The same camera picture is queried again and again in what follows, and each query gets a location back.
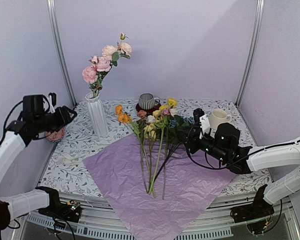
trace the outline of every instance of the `purple tissue paper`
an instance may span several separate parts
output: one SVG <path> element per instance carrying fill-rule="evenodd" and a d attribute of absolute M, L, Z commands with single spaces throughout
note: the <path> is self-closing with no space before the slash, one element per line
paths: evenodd
<path fill-rule="evenodd" d="M 236 176 L 227 169 L 209 170 L 194 164 L 185 147 L 180 146 L 166 166 L 164 199 L 163 171 L 154 184 L 154 198 L 146 193 L 140 151 L 138 138 L 131 134 L 83 161 L 105 199 L 137 240 L 173 240 Z M 152 171 L 158 152 L 157 141 L 153 148 Z M 159 167 L 164 161 L 164 152 L 162 148 Z M 193 158 L 206 165 L 202 151 Z M 218 166 L 216 159 L 209 157 L 208 160 L 214 167 Z M 149 173 L 145 163 L 144 176 L 148 186 Z"/>

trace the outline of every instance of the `bouquet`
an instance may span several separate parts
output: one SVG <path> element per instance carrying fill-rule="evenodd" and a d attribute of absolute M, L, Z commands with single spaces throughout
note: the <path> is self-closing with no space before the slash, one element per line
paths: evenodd
<path fill-rule="evenodd" d="M 120 43 L 116 43 L 116 47 L 112 45 L 105 46 L 102 49 L 102 56 L 93 56 L 89 60 L 91 66 L 83 70 L 83 79 L 89 84 L 89 88 L 93 92 L 93 98 L 99 95 L 99 92 L 103 88 L 102 82 L 112 67 L 118 66 L 119 58 L 130 59 L 132 48 L 128 43 L 123 42 L 127 38 L 124 33 L 121 33 L 121 41 Z"/>
<path fill-rule="evenodd" d="M 178 115 L 178 111 L 176 109 L 177 104 L 178 102 L 175 99 L 169 98 L 167 104 L 162 105 L 159 110 L 154 111 L 151 115 L 140 110 L 137 114 L 138 120 L 135 121 L 133 121 L 126 112 L 124 113 L 124 109 L 121 105 L 118 105 L 115 109 L 115 112 L 118 115 L 118 121 L 123 124 L 130 125 L 134 134 L 140 141 L 140 160 L 143 185 L 145 187 L 145 191 L 148 194 L 153 194 L 154 198 L 156 198 L 155 181 L 163 170 L 164 183 L 162 199 L 164 199 L 166 187 L 166 165 L 175 150 L 181 143 L 184 142 L 182 139 L 179 139 L 178 131 L 184 131 L 185 128 L 189 127 L 191 122 L 190 118 L 183 118 Z M 156 141 L 159 141 L 159 152 L 157 159 L 153 159 L 153 148 Z M 160 153 L 163 150 L 164 142 L 164 161 L 159 167 Z M 148 181 L 146 181 L 144 173 L 145 165 L 148 171 Z"/>

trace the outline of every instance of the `mug handle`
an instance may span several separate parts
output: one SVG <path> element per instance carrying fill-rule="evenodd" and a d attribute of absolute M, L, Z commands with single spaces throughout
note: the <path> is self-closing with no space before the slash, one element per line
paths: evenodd
<path fill-rule="evenodd" d="M 228 115 L 226 116 L 226 122 L 227 122 L 227 123 L 230 123 L 231 120 L 232 120 L 232 116 L 231 116 L 230 114 L 228 114 Z"/>
<path fill-rule="evenodd" d="M 158 97 L 154 98 L 155 105 L 157 106 L 160 103 L 160 99 Z"/>

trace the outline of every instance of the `wall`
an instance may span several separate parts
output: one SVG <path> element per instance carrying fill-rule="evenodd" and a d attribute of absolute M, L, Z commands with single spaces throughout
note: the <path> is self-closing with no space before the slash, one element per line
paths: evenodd
<path fill-rule="evenodd" d="M 58 25 L 78 101 L 89 93 L 82 70 L 121 32 L 133 47 L 104 81 L 101 98 L 234 101 L 243 77 L 255 0 L 58 0 Z"/>
<path fill-rule="evenodd" d="M 300 136 L 300 0 L 266 1 L 240 110 L 259 145 Z M 271 169 L 274 179 L 295 166 Z M 291 195 L 300 224 L 300 191 Z"/>
<path fill-rule="evenodd" d="M 23 96 L 49 92 L 57 93 L 58 105 L 70 105 L 47 2 L 0 0 L 0 138 L 7 114 Z M 17 108 L 9 122 L 20 110 Z M 30 143 L 4 177 L 0 196 L 33 190 L 52 146 L 47 140 Z"/>

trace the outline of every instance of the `floral pattern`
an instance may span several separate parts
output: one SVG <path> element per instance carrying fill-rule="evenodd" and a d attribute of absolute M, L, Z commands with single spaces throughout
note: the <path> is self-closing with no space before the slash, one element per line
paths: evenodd
<path fill-rule="evenodd" d="M 87 103 L 85 101 L 80 102 L 76 108 L 78 116 L 66 127 L 64 138 L 58 143 L 38 185 L 54 188 L 62 193 L 102 198 L 103 196 L 98 186 L 95 184 L 82 160 L 95 155 L 101 149 L 118 139 L 133 133 L 126 124 L 118 122 L 115 108 L 120 104 L 132 118 L 138 119 L 136 111 L 137 102 L 137 100 L 103 101 L 109 130 L 109 135 L 104 137 L 94 135 L 89 119 Z M 255 145 L 244 120 L 233 102 L 225 100 L 178 100 L 177 109 L 178 114 L 181 116 L 191 117 L 193 110 L 197 108 L 202 108 L 207 114 L 210 114 L 215 108 L 225 110 L 228 114 L 232 115 L 231 124 L 241 131 L 240 145 L 243 147 Z M 59 158 L 63 152 L 71 156 L 79 156 L 77 164 L 61 164 Z M 270 181 L 270 174 L 267 169 L 251 174 L 238 175 L 222 190 L 219 197 L 253 193 Z"/>

